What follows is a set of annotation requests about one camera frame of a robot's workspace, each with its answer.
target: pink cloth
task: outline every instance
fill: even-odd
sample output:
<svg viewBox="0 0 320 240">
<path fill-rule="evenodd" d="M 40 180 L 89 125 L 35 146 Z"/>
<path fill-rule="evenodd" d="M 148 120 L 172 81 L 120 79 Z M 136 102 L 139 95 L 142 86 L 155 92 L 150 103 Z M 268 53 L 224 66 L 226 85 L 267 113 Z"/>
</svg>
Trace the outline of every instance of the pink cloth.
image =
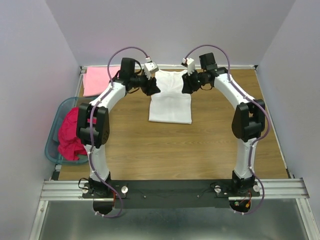
<svg viewBox="0 0 320 240">
<path fill-rule="evenodd" d="M 113 78 L 120 70 L 119 66 L 111 66 L 109 68 L 111 77 Z M 83 96 L 90 97 L 100 95 L 109 85 L 109 76 L 107 67 L 90 66 L 86 69 L 83 76 Z"/>
<path fill-rule="evenodd" d="M 87 155 L 84 145 L 76 136 L 78 112 L 78 107 L 72 108 L 65 116 L 58 132 L 58 151 L 68 161 L 79 160 L 78 154 Z"/>
</svg>

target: laundry basket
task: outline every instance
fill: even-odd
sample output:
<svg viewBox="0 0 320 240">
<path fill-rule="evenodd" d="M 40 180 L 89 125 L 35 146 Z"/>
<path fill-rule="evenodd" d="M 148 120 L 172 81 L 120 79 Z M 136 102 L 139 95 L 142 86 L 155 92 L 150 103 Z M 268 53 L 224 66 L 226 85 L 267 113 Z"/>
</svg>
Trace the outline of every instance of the laundry basket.
<svg viewBox="0 0 320 240">
<path fill-rule="evenodd" d="M 58 131 L 66 115 L 70 112 L 72 108 L 79 106 L 81 103 L 90 103 L 94 99 L 95 97 L 70 97 L 60 104 L 54 117 L 49 137 L 46 141 L 44 149 L 45 156 L 51 162 L 61 165 L 79 165 L 84 164 L 88 161 L 88 156 L 86 155 L 79 155 L 79 160 L 77 161 L 66 160 L 58 151 Z"/>
</svg>

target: gray wall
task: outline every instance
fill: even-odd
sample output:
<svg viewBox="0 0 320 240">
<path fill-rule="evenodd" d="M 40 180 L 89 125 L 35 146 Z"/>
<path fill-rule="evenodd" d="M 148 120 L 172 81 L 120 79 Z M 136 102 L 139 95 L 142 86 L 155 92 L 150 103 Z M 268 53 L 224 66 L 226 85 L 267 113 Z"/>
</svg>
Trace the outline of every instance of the gray wall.
<svg viewBox="0 0 320 240">
<path fill-rule="evenodd" d="M 320 226 L 320 2 L 297 0 L 258 67 L 279 142 Z"/>
<path fill-rule="evenodd" d="M 44 0 L 1 1 L 0 53 L 0 239 L 26 240 L 54 167 L 50 127 L 79 65 Z"/>
<path fill-rule="evenodd" d="M 106 65 L 126 46 L 158 64 L 180 64 L 200 44 L 225 49 L 233 65 L 258 64 L 295 0 L 46 0 L 80 65 Z M 202 49 L 200 54 L 212 51 Z M 120 54 L 143 60 L 136 51 Z M 217 53 L 217 61 L 225 58 Z"/>
</svg>

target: red cloth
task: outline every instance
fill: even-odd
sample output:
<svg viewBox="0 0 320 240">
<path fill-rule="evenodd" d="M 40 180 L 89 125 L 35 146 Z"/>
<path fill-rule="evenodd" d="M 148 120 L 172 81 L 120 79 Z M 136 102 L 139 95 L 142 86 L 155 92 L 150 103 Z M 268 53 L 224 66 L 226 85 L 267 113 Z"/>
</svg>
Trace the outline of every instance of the red cloth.
<svg viewBox="0 0 320 240">
<path fill-rule="evenodd" d="M 79 160 L 78 154 L 87 155 L 84 145 L 76 136 L 79 108 L 74 107 L 65 116 L 58 132 L 59 153 L 68 161 Z"/>
</svg>

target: wooden table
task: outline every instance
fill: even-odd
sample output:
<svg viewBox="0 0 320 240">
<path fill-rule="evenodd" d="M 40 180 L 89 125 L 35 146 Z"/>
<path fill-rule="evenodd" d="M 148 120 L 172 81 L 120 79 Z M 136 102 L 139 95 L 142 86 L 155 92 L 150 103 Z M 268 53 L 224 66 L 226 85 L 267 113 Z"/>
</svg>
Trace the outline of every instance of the wooden table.
<svg viewBox="0 0 320 240">
<path fill-rule="evenodd" d="M 256 99 L 262 93 L 252 69 L 232 70 Z M 216 89 L 191 95 L 192 124 L 149 122 L 150 97 L 128 94 L 110 113 L 106 156 L 112 179 L 229 179 L 236 165 L 234 109 Z M 263 179 L 288 178 L 274 131 L 257 145 L 255 171 Z M 62 166 L 59 180 L 89 176 L 89 165 Z"/>
</svg>

